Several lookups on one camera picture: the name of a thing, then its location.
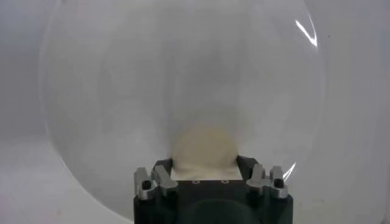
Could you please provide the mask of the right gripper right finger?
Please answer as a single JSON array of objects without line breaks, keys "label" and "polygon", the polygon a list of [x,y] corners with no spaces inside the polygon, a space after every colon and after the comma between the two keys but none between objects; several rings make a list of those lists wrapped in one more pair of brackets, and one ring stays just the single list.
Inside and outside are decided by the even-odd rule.
[{"label": "right gripper right finger", "polygon": [[236,157],[236,163],[249,192],[255,192],[262,196],[268,189],[272,198],[288,198],[288,187],[283,179],[281,166],[273,166],[269,175],[266,175],[265,168],[255,158],[239,155]]}]

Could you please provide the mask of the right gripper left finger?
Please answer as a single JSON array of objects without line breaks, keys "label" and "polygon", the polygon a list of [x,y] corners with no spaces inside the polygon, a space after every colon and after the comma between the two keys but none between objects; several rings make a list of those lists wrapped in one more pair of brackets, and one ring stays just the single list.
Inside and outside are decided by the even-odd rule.
[{"label": "right gripper left finger", "polygon": [[170,197],[178,192],[179,183],[171,178],[173,160],[164,159],[155,163],[149,175],[145,167],[134,172],[134,191],[139,200],[153,200],[157,194]]}]

